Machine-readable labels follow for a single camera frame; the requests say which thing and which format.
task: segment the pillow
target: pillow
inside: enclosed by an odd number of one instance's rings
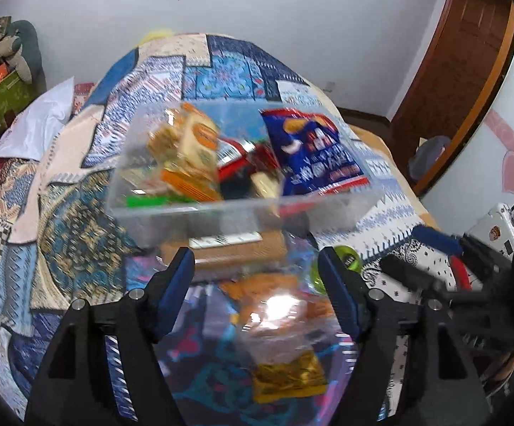
[[[18,115],[0,139],[0,157],[40,161],[70,119],[73,77],[45,92]]]

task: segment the paisley fabric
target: paisley fabric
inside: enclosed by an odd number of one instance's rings
[[[140,251],[105,213],[111,175],[131,119],[142,105],[196,99],[204,104],[283,101],[323,106],[361,153],[385,197],[350,232],[314,233],[320,245],[358,251],[363,277],[396,299],[416,300],[378,268],[387,252],[428,264],[450,280],[440,254],[410,238],[421,222],[389,162],[362,144],[314,85],[253,43],[222,35],[154,39],[116,62],[40,163],[10,160],[0,180],[0,395],[23,418],[39,364],[65,309],[76,297],[91,304],[144,287],[160,264]],[[239,126],[247,125],[244,119]],[[325,328],[315,351],[329,380],[323,396],[259,405],[236,344],[235,307],[213,284],[188,290],[173,332],[156,347],[187,424],[327,425],[353,371],[358,349],[338,327]],[[136,419],[125,388],[117,341],[106,339],[111,384],[119,412]],[[388,394],[398,398],[406,341],[398,341]]]

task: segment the blue snack bag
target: blue snack bag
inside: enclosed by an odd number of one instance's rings
[[[325,115],[296,109],[261,115],[285,176],[283,195],[343,192],[370,183]]]

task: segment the gray plush toy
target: gray plush toy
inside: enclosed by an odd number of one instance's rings
[[[20,79],[32,83],[42,70],[42,56],[34,26],[28,21],[12,22],[0,41],[0,59],[15,68]]]

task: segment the wooden door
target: wooden door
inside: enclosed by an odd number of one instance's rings
[[[497,59],[510,0],[447,0],[425,59],[391,122],[391,150],[407,177],[420,138],[454,138]]]

